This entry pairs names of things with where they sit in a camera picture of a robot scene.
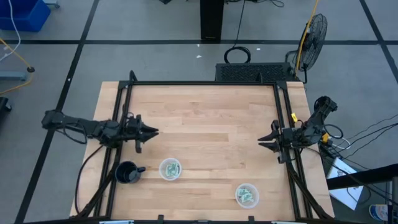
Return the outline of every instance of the black floor stripe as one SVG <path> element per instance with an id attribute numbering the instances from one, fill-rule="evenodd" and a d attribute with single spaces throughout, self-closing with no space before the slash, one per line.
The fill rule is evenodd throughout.
<path id="1" fill-rule="evenodd" d="M 103 45 L 167 45 L 167 44 L 234 44 L 235 40 L 85 40 L 84 44 Z M 18 40 L 6 40 L 17 44 Z M 326 40 L 325 45 L 376 45 L 377 40 Z M 80 44 L 80 40 L 22 40 L 21 44 Z M 298 40 L 238 40 L 238 44 L 298 45 Z M 386 44 L 398 45 L 398 40 L 388 40 Z"/>
<path id="2" fill-rule="evenodd" d="M 70 69 L 69 69 L 67 78 L 65 80 L 65 84 L 63 85 L 63 88 L 62 88 L 61 96 L 60 96 L 60 98 L 58 100 L 58 104 L 57 104 L 57 109 L 58 110 L 62 110 L 63 105 L 65 104 L 65 100 L 66 100 L 66 97 L 67 97 L 67 94 L 68 94 L 70 83 L 72 82 L 73 75 L 75 74 L 75 70 L 76 70 L 77 64 L 79 62 L 81 51 L 83 50 L 84 41 L 87 38 L 87 34 L 88 34 L 89 29 L 90 29 L 90 25 L 93 22 L 93 18 L 94 18 L 94 14 L 95 14 L 96 8 L 98 6 L 98 2 L 99 2 L 99 0 L 94 0 L 93 5 L 92 5 L 91 10 L 90 10 L 90 13 L 88 15 L 85 28 L 84 28 L 83 33 L 81 35 L 81 38 L 80 38 L 80 41 L 79 41 L 79 45 L 77 47 L 75 56 L 74 56 L 74 58 L 72 60 L 72 64 L 70 65 Z M 29 184 L 27 186 L 27 189 L 26 189 L 24 198 L 22 200 L 21 206 L 19 207 L 19 211 L 18 211 L 16 220 L 15 220 L 15 223 L 23 223 L 24 220 L 25 220 L 26 213 L 28 211 L 28 208 L 29 208 L 30 202 L 32 200 L 34 191 L 36 189 L 37 182 L 39 181 L 40 173 L 41 173 L 41 171 L 43 169 L 44 161 L 45 161 L 45 158 L 47 157 L 47 153 L 49 151 L 53 135 L 54 135 L 54 131 L 47 131 L 47 135 L 46 135 L 46 137 L 44 139 L 44 143 L 43 143 L 42 149 L 40 151 L 39 158 L 37 159 L 35 168 L 33 170 L 32 177 L 30 178 L 30 181 L 29 181 Z"/>
<path id="3" fill-rule="evenodd" d="M 385 40 L 384 43 L 387 45 L 398 45 L 398 40 Z"/>
<path id="4" fill-rule="evenodd" d="M 373 29 L 374 35 L 376 35 L 376 38 L 377 38 L 377 40 L 380 43 L 380 47 L 381 47 L 381 49 L 382 49 L 382 51 L 384 53 L 384 56 L 386 57 L 387 63 L 390 66 L 392 74 L 395 76 L 395 78 L 396 78 L 396 80 L 398 82 L 397 65 L 396 65 L 394 59 L 392 58 L 391 53 L 390 53 L 390 51 L 389 51 L 389 49 L 388 49 L 388 47 L 386 45 L 387 42 L 384 41 L 384 39 L 383 39 L 383 37 L 382 37 L 382 35 L 380 33 L 380 30 L 377 27 L 376 22 L 374 21 L 373 16 L 371 14 L 371 11 L 369 10 L 368 5 L 366 4 L 365 0 L 359 0 L 359 1 L 360 1 L 361 5 L 362 5 L 362 8 L 363 8 L 365 14 L 366 14 L 366 17 L 369 20 L 369 23 L 370 23 L 371 27 Z"/>
<path id="5" fill-rule="evenodd" d="M 5 40 L 7 44 L 18 44 L 18 40 Z M 21 44 L 79 44 L 80 40 L 21 40 Z"/>

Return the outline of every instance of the electric fan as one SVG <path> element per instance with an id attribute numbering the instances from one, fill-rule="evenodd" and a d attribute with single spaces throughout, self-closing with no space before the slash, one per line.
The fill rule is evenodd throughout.
<path id="1" fill-rule="evenodd" d="M 295 67 L 297 66 L 297 54 L 299 53 L 300 45 L 298 46 L 297 50 L 287 52 L 285 56 L 285 62 L 287 62 L 289 55 L 294 54 L 292 63 L 295 66 L 291 69 L 291 71 L 295 76 L 297 70 L 304 72 L 304 83 L 307 83 L 307 70 L 312 68 L 312 65 L 317 61 L 317 58 L 325 41 L 327 28 L 328 21 L 326 20 L 326 17 L 322 14 L 317 14 L 312 18 L 308 30 L 303 31 L 303 35 L 300 39 L 300 43 L 303 38 L 304 42 L 302 46 L 300 64 L 298 65 L 298 69 L 295 69 Z"/>

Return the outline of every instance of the black mug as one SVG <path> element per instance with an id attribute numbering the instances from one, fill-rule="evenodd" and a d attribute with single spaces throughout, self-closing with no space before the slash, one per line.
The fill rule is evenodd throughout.
<path id="1" fill-rule="evenodd" d="M 131 161 L 125 161 L 118 165 L 115 172 L 116 180 L 122 184 L 135 183 L 141 177 L 145 167 L 137 167 Z"/>

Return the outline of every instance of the yellow cable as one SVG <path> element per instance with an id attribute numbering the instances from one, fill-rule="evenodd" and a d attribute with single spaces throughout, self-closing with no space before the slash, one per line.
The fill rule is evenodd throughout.
<path id="1" fill-rule="evenodd" d="M 14 49 L 12 49 L 2 38 L 0 38 L 0 42 L 2 42 L 13 54 L 15 54 L 16 56 L 18 56 L 19 59 L 20 59 L 28 68 L 32 68 L 32 66 L 30 66 L 30 64 L 27 63 L 27 61 L 26 61 L 23 57 L 21 57 L 17 52 L 15 52 Z M 19 88 L 21 88 L 21 87 L 23 87 L 23 86 L 29 85 L 29 84 L 32 82 L 32 80 L 33 80 L 33 72 L 31 72 L 30 78 L 29 78 L 29 80 L 28 80 L 27 82 L 25 82 L 24 84 L 21 84 L 21 85 L 12 87 L 12 88 L 10 88 L 10 89 L 8 89 L 8 90 L 6 90 L 6 91 L 2 91 L 2 92 L 0 92 L 0 95 L 3 95 L 3 94 L 5 94 L 5 93 L 8 93 L 8 92 L 13 91 L 13 90 L 16 90 L 16 89 L 19 89 Z"/>
<path id="2" fill-rule="evenodd" d="M 295 68 L 295 70 L 294 70 L 294 75 L 295 75 L 295 76 L 297 76 L 297 70 L 299 69 L 299 66 L 300 66 L 300 57 L 301 57 L 301 51 L 303 50 L 303 44 L 304 44 L 305 36 L 307 35 L 308 28 L 310 27 L 310 24 L 311 24 L 311 22 L 312 22 L 312 17 L 313 17 L 313 15 L 315 14 L 315 11 L 317 10 L 318 1 L 319 1 L 319 0 L 316 0 L 316 1 L 315 1 L 315 5 L 313 6 L 310 20 L 308 20 L 307 26 L 306 26 L 306 28 L 305 28 L 305 30 L 304 30 L 303 38 L 302 38 L 301 43 L 300 43 L 300 48 L 298 49 L 298 53 L 297 53 L 297 63 L 296 63 L 296 68 Z"/>

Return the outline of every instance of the gray floor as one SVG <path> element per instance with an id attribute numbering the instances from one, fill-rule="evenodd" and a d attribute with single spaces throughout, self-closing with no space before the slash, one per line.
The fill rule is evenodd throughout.
<path id="1" fill-rule="evenodd" d="M 34 40 L 79 40 L 93 0 L 59 0 L 43 29 L 22 33 Z M 298 40 L 312 10 L 314 0 L 283 0 L 284 8 L 271 2 L 247 3 L 240 39 Z M 385 40 L 398 40 L 395 0 L 366 0 Z M 223 39 L 234 39 L 241 2 L 225 5 Z M 377 40 L 358 0 L 321 0 L 317 12 L 328 19 L 327 40 Z M 0 37 L 16 39 L 13 32 Z M 200 38 L 199 0 L 100 0 L 88 40 L 185 40 Z M 295 45 L 244 45 L 252 52 L 252 62 L 281 62 Z M 37 73 L 31 85 L 6 94 L 13 111 L 0 126 L 0 223 L 12 223 L 43 145 L 45 131 L 40 121 L 45 110 L 54 109 L 69 71 L 76 45 L 21 45 L 18 52 Z M 72 80 L 63 111 L 72 116 L 92 118 L 101 82 L 125 80 L 133 69 L 140 80 L 214 80 L 215 64 L 223 63 L 230 45 L 85 45 Z M 389 45 L 398 60 L 398 46 Z M 232 62 L 244 55 L 233 52 Z M 24 71 L 14 56 L 0 63 L 0 70 Z M 339 108 L 327 119 L 352 136 L 370 124 L 398 111 L 398 84 L 379 45 L 326 45 L 306 85 L 308 102 L 328 95 Z M 17 82 L 2 82 L 5 90 Z M 398 161 L 392 129 L 351 157 L 375 168 Z M 366 143 L 343 152 L 347 155 Z M 27 221 L 66 218 L 69 214 L 76 176 L 84 146 L 55 134 L 40 176 Z M 366 199 L 364 190 L 361 200 Z M 372 222 L 368 205 L 384 203 L 372 195 L 370 201 L 350 211 L 333 201 L 336 216 L 344 220 Z"/>

